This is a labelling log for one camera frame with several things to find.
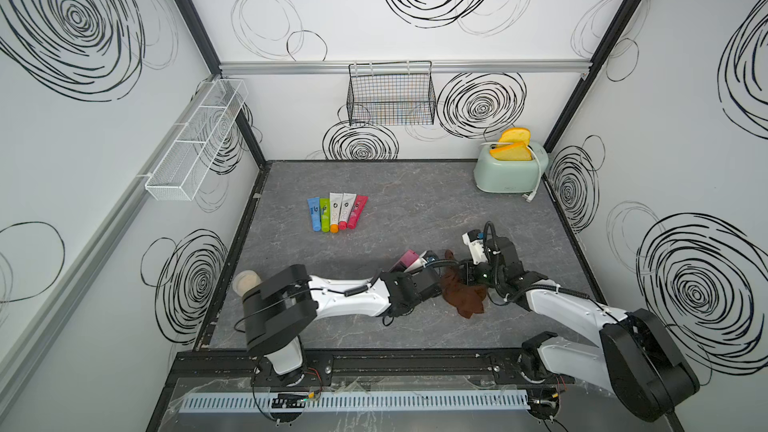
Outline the magenta toothpaste tube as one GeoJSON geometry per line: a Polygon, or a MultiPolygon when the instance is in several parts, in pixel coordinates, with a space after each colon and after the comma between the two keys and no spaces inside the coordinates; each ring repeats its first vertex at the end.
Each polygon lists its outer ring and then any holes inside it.
{"type": "Polygon", "coordinates": [[[390,272],[405,272],[412,264],[418,261],[419,254],[413,250],[407,250],[398,261],[390,268],[390,272]]]}

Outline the brown cloth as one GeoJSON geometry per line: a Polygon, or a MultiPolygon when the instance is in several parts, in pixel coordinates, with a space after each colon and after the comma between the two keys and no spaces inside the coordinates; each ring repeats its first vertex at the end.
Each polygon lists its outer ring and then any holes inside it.
{"type": "Polygon", "coordinates": [[[484,300],[488,295],[485,285],[468,284],[472,266],[470,259],[449,265],[443,269],[440,279],[443,299],[466,319],[485,312],[484,300]]]}

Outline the crimson pink toothpaste tube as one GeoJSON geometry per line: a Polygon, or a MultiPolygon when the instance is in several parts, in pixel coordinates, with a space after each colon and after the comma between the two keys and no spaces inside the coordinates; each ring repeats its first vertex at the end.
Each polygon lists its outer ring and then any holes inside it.
{"type": "Polygon", "coordinates": [[[368,202],[368,197],[364,195],[357,195],[353,203],[350,215],[347,220],[347,228],[355,229],[359,219],[364,211],[364,208],[368,202]]]}

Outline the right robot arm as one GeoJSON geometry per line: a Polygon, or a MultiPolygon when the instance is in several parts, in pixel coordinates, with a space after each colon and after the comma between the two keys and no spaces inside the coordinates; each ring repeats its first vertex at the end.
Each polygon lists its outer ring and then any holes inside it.
{"type": "Polygon", "coordinates": [[[548,317],[586,340],[542,332],[525,341],[516,368],[527,382],[570,376],[613,393],[646,422],[673,412],[700,390],[696,373],[654,313],[599,303],[525,269],[512,241],[490,230],[471,230],[462,241],[471,254],[469,284],[495,291],[500,306],[515,304],[548,317]]]}

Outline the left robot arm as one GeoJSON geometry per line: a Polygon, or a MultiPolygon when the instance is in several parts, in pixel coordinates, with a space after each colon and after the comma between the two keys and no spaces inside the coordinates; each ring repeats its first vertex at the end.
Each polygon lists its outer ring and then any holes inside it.
{"type": "Polygon", "coordinates": [[[244,270],[232,280],[232,289],[243,308],[235,329],[245,335],[248,355],[267,359],[280,376],[304,366],[300,335],[313,322],[357,315],[387,321],[441,294],[434,266],[379,272],[369,279],[332,280],[295,264],[266,280],[244,270]]]}

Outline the white pink-cap toothpaste tube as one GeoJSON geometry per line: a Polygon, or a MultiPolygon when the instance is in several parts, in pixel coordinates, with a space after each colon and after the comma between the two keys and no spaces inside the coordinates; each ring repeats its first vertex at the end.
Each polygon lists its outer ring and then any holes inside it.
{"type": "Polygon", "coordinates": [[[345,230],[348,227],[348,221],[351,215],[352,208],[356,201],[356,195],[354,193],[343,193],[341,201],[341,209],[339,216],[339,229],[345,230]]]}

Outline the green toothpaste tube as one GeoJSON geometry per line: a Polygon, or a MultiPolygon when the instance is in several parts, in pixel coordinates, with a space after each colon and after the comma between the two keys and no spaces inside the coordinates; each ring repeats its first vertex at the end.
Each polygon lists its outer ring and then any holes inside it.
{"type": "Polygon", "coordinates": [[[328,233],[331,228],[330,200],[327,197],[319,199],[321,231],[328,233]]]}

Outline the blue toothpaste tube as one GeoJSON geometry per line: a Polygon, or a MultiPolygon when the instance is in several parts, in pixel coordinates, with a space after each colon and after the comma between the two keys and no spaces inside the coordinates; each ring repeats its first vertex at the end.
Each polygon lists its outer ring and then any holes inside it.
{"type": "Polygon", "coordinates": [[[307,203],[308,203],[310,217],[311,217],[312,229],[315,232],[320,232],[322,230],[321,215],[320,215],[320,198],[319,197],[309,198],[307,200],[307,203]]]}

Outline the mint green toaster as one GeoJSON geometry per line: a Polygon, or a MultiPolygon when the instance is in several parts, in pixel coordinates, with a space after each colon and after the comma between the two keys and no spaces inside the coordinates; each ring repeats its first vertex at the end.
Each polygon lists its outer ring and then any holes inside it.
{"type": "Polygon", "coordinates": [[[484,144],[473,177],[477,188],[486,193],[527,194],[535,191],[549,165],[549,156],[537,142],[531,142],[533,160],[504,162],[492,158],[490,144],[484,144]]]}

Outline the yellow toast slice front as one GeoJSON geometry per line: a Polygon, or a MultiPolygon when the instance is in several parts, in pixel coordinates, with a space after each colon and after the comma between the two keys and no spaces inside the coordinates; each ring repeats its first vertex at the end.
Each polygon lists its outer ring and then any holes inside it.
{"type": "Polygon", "coordinates": [[[533,160],[529,145],[524,142],[500,143],[489,149],[492,158],[504,162],[527,162],[533,160]]]}

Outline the yellow toast slice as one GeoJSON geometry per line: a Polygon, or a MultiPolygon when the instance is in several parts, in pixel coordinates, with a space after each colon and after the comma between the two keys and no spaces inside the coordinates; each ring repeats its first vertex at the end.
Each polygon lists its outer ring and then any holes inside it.
{"type": "Polygon", "coordinates": [[[527,162],[533,160],[529,145],[524,142],[500,143],[489,149],[492,158],[504,162],[527,162]]]}
{"type": "Polygon", "coordinates": [[[503,144],[522,143],[528,146],[531,141],[531,132],[527,128],[513,127],[505,130],[499,138],[503,144]]]}

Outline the yellow toast slice back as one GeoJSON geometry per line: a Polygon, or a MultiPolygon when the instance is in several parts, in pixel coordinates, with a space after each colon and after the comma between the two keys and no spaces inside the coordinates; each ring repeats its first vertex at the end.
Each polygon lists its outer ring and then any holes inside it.
{"type": "Polygon", "coordinates": [[[499,138],[503,144],[522,143],[528,146],[531,141],[531,132],[527,128],[513,127],[505,130],[499,138]]]}

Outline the beige sponge roll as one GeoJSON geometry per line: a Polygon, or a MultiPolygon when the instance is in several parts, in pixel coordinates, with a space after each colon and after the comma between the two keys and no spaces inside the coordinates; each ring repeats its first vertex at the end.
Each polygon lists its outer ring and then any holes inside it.
{"type": "Polygon", "coordinates": [[[258,273],[253,270],[243,270],[233,277],[231,287],[238,297],[243,297],[261,283],[262,279],[258,273]]]}

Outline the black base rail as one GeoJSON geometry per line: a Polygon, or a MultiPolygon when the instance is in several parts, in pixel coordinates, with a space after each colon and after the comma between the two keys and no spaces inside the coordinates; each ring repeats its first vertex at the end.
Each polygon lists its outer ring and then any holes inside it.
{"type": "Polygon", "coordinates": [[[347,377],[488,376],[496,385],[531,387],[518,369],[520,348],[495,349],[307,349],[304,365],[283,377],[263,359],[256,363],[241,349],[211,349],[179,353],[165,380],[256,379],[258,386],[296,384],[329,386],[347,377]]]}

